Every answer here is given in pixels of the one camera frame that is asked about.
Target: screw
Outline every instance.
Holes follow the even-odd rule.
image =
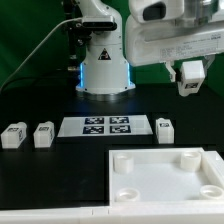
[[[76,23],[76,25],[75,25],[76,27],[81,27],[82,26],[82,24],[81,23]]]
[[[78,44],[79,44],[79,45],[83,45],[83,40],[78,39]]]

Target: black table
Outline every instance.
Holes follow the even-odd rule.
[[[171,119],[175,144],[159,145],[153,136],[55,138],[50,149],[34,148],[39,123],[52,121],[56,134],[64,117],[147,115]],[[77,98],[65,86],[16,88],[0,96],[0,132],[25,122],[27,138],[18,150],[0,146],[0,209],[41,209],[109,204],[110,149],[203,147],[224,156],[224,99],[203,86],[183,98],[175,85],[141,85],[117,102]]]

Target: white cable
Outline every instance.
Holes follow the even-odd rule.
[[[69,19],[59,23],[41,42],[40,44],[30,53],[30,55],[22,62],[22,64],[4,81],[0,88],[0,95],[4,86],[22,69],[22,67],[27,63],[27,61],[39,50],[39,48],[51,37],[51,35],[63,24],[81,21],[81,18]]]

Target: small white cube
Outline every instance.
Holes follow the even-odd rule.
[[[156,135],[159,144],[173,144],[174,128],[171,121],[163,118],[156,120]]]
[[[26,138],[27,125],[23,122],[11,124],[1,134],[3,149],[17,149]]]
[[[183,62],[181,73],[181,82],[178,82],[180,95],[188,96],[189,94],[197,93],[205,79],[202,61]]]
[[[35,148],[51,147],[54,135],[54,124],[52,122],[40,123],[33,134]]]

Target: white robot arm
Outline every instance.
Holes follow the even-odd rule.
[[[130,82],[129,64],[123,56],[121,15],[100,0],[80,0],[82,26],[94,28],[105,21],[115,22],[114,31],[94,31],[87,43],[86,58],[81,65],[79,95],[91,99],[111,100],[134,89]]]

